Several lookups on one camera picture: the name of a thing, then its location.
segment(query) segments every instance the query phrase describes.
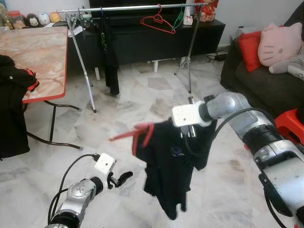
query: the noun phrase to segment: television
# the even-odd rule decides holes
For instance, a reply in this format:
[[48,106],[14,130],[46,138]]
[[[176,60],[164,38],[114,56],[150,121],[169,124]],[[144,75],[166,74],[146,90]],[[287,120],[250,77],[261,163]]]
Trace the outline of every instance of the television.
[[[166,5],[166,4],[182,4],[186,0],[89,0],[91,8],[99,7],[121,7],[121,6],[145,6],[145,5]],[[179,8],[166,8],[162,10],[162,14],[179,14]],[[127,15],[153,15],[157,13],[157,9],[141,9],[141,10],[121,10],[108,11],[107,16],[127,16]],[[92,12],[93,18],[100,17],[100,12]]]

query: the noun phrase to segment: red stool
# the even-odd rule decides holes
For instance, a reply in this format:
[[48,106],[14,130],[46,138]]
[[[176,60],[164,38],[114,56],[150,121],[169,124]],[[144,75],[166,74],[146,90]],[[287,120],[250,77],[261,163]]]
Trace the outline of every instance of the red stool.
[[296,116],[296,109],[284,112],[275,119],[276,127],[281,135],[293,143],[304,145],[304,125]]

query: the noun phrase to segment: black cable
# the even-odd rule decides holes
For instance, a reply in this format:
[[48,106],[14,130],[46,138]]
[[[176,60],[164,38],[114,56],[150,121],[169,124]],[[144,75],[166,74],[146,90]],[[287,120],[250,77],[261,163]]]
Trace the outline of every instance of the black cable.
[[72,166],[77,162],[79,161],[80,159],[84,158],[84,157],[93,157],[95,161],[97,161],[100,157],[99,154],[85,154],[85,155],[82,155],[80,156],[79,158],[77,158],[69,167],[68,169],[66,170],[65,174],[63,175],[63,178],[61,180],[61,184],[60,184],[60,188],[59,188],[59,191],[58,191],[58,194],[59,196],[56,198],[56,202],[55,202],[55,205],[54,205],[54,209],[52,211],[52,217],[54,216],[55,214],[55,211],[56,211],[56,208],[57,208],[57,205],[58,205],[58,201],[59,201],[59,198],[60,198],[60,192],[62,191],[62,187],[63,187],[63,183],[65,181],[65,178],[67,176],[67,173],[70,171],[70,169],[72,168]]
[[276,213],[274,212],[274,210],[273,210],[273,208],[272,208],[272,206],[271,206],[270,200],[269,200],[269,198],[268,198],[268,196],[267,196],[267,194],[266,194],[265,191],[264,191],[264,196],[265,196],[266,204],[267,204],[267,206],[268,206],[268,208],[269,208],[269,211],[270,211],[271,215],[274,217],[274,219],[276,220],[276,222],[279,224],[279,226],[280,226],[281,228],[287,228],[287,227],[281,222],[281,220],[278,218],[278,216],[276,215]]
[[[227,117],[227,118],[218,126],[218,128],[216,129],[216,131],[213,133],[213,135],[212,135],[212,137],[211,137],[210,148],[211,148],[211,145],[212,145],[213,140],[217,137],[219,131],[223,128],[223,126],[224,126],[226,123],[228,123],[228,122],[229,122],[230,120],[232,120],[234,117],[236,117],[236,116],[238,116],[238,115],[240,115],[240,114],[242,114],[242,113],[249,112],[249,111],[259,111],[259,112],[263,113],[263,114],[266,116],[266,118],[275,126],[275,124],[276,124],[276,123],[275,123],[275,120],[274,120],[273,117],[272,117],[268,112],[266,112],[265,110],[260,109],[260,108],[254,108],[254,107],[245,108],[245,109],[243,109],[243,110],[241,110],[241,111],[238,111],[238,112],[232,114],[231,116]],[[187,136],[184,136],[184,138],[185,138],[185,140],[184,140],[184,141],[185,141],[185,146],[186,146],[186,148],[187,148],[189,154],[191,154],[192,156],[194,156],[194,157],[196,157],[196,158],[202,157],[203,154],[201,154],[201,153],[195,153],[195,152],[193,152],[193,151],[191,150],[191,148],[189,147],[189,144],[188,144]]]
[[65,191],[67,191],[68,189],[64,189],[64,190],[61,190],[60,192],[57,192],[57,194],[54,196],[54,198],[52,199],[52,202],[51,202],[51,205],[49,206],[49,209],[48,209],[48,214],[47,214],[47,224],[49,225],[50,223],[51,223],[51,213],[52,213],[52,208],[53,208],[53,204],[54,204],[54,202],[55,202],[55,200],[57,199],[57,198],[59,198],[59,196],[60,196],[60,194],[62,193],[62,192],[65,192]]

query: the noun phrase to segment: dark gray sofa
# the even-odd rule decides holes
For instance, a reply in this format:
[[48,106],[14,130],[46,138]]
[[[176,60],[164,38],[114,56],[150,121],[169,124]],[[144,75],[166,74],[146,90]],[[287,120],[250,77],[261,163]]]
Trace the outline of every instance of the dark gray sofa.
[[[304,24],[303,6],[302,3],[295,10],[285,26],[296,22]],[[226,89],[242,93],[252,106],[265,109],[273,117],[304,104],[304,81],[288,73],[273,75],[264,66],[249,73],[237,40],[230,46],[221,84]]]

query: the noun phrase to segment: hello kitty pillow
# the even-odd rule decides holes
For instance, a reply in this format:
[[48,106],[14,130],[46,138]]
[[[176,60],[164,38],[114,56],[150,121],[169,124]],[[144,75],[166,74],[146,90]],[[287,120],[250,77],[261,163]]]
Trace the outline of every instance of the hello kitty pillow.
[[265,27],[257,53],[261,64],[269,67],[297,55],[302,45],[301,33],[300,22],[290,27],[277,27],[273,23]]

